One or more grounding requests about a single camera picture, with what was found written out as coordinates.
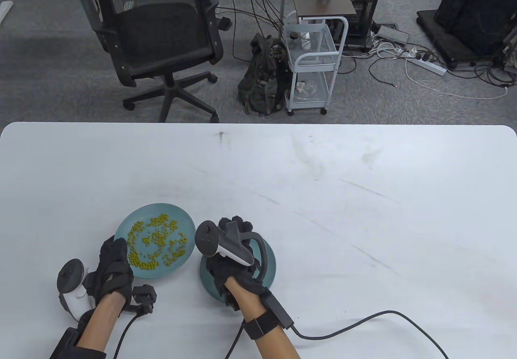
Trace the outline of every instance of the chair base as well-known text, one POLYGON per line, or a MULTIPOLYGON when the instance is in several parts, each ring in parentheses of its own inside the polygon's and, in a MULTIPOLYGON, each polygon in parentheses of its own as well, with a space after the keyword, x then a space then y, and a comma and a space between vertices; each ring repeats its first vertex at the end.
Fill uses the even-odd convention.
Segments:
POLYGON ((203 111, 210 113, 212 115, 210 118, 211 123, 219 122, 219 117, 213 107, 209 106, 202 100, 196 98, 194 95, 184 90, 185 88, 195 84, 196 82, 200 82, 201 80, 207 79, 209 82, 216 82, 217 76, 207 71, 194 76, 189 76, 188 78, 181 78, 179 80, 174 80, 172 74, 167 74, 162 76, 162 79, 162 85, 122 100, 122 105, 124 108, 126 110, 133 111, 135 109, 135 102, 163 96, 164 99, 160 111, 160 118, 158 121, 160 123, 165 123, 173 99, 179 98, 185 100, 185 102, 192 104, 193 106, 196 106, 197 108, 200 108, 203 111))

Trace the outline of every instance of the white table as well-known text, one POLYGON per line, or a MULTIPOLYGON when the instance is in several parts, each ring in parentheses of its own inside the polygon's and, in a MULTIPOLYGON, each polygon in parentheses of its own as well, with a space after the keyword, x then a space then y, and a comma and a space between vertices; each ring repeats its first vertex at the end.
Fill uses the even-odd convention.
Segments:
MULTIPOLYGON (((273 292, 306 335, 395 309, 451 359, 517 352, 517 139, 494 126, 16 123, 0 139, 0 344, 48 357, 74 322, 57 273, 95 267, 128 213, 177 204, 199 224, 241 215, 277 256, 273 292)), ((222 358, 240 315, 198 280, 200 254, 155 281, 155 312, 121 357, 222 358)), ((112 357, 130 315, 107 348, 112 357)), ((388 315, 325 342, 289 331, 303 358, 438 359, 388 315)), ((242 336, 234 358, 259 358, 242 336)))

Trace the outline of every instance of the backpack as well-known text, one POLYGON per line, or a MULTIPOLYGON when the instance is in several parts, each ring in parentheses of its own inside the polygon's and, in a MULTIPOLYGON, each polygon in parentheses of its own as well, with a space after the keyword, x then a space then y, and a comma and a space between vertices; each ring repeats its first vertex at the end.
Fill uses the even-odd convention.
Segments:
POLYGON ((278 38, 271 35, 264 38, 258 33, 250 45, 253 57, 237 86, 239 102, 244 106, 246 115, 252 110, 270 115, 282 110, 284 94, 292 81, 286 46, 278 38))

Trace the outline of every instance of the teal plate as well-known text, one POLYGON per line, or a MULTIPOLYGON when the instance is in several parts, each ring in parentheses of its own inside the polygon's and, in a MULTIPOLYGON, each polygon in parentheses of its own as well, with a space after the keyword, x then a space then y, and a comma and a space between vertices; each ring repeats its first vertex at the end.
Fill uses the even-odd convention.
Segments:
POLYGON ((115 239, 124 238, 128 242, 128 260, 135 277, 154 279, 172 273, 189 259, 194 250, 194 235, 194 222, 188 213, 172 204, 156 203, 143 206, 125 218, 115 239), (154 261, 157 265, 153 270, 140 268, 135 266, 137 258, 144 264, 154 261))
MULTIPOLYGON (((269 244, 264 241, 266 244, 266 254, 267 254, 267 271, 264 276, 264 286, 271 287, 273 281, 275 280, 275 275, 277 274, 277 260, 275 258, 275 254, 273 254, 273 250, 269 246, 269 244)), ((253 255, 258 259, 260 263, 262 263, 262 258, 260 256, 259 245, 253 239, 250 241, 251 249, 253 250, 253 255)), ((257 277, 259 272, 256 271, 253 277, 257 277)), ((214 285, 214 278, 206 269, 206 257, 203 256, 201 258, 201 264, 199 266, 199 277, 201 278, 201 282, 205 287, 206 291, 210 293, 210 295, 220 302, 224 302, 223 298, 219 295, 216 286, 214 285)))

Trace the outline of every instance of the human hand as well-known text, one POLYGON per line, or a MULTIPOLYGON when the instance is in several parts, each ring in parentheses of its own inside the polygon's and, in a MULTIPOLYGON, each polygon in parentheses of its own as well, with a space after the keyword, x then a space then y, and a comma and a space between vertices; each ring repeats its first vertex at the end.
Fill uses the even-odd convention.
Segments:
POLYGON ((133 291, 133 270, 129 265, 128 245, 125 239, 109 238, 102 244, 97 270, 88 274, 84 286, 89 296, 95 299, 95 305, 109 293, 118 292, 126 300, 126 307, 131 303, 133 291))
MULTIPOLYGON (((238 216, 234 216, 231 218, 231 220, 228 218, 222 218, 219 221, 218 226, 223 231, 226 231, 226 226, 229 222, 237 222, 239 231, 242 233, 251 232, 251 230, 253 230, 253 225, 250 222, 244 222, 238 216)), ((249 239, 242 241, 242 244, 251 251, 249 239)), ((257 269, 257 265, 258 261, 255 260, 253 265, 243 266, 240 263, 235 262, 233 259, 229 257, 223 257, 220 254, 216 254, 213 257, 208 257, 206 259, 206 268, 214 277, 214 284, 221 296, 225 292, 225 283, 230 277, 234 277, 240 287, 251 293, 264 293, 265 289, 262 283, 258 283, 253 278, 253 274, 257 269)))

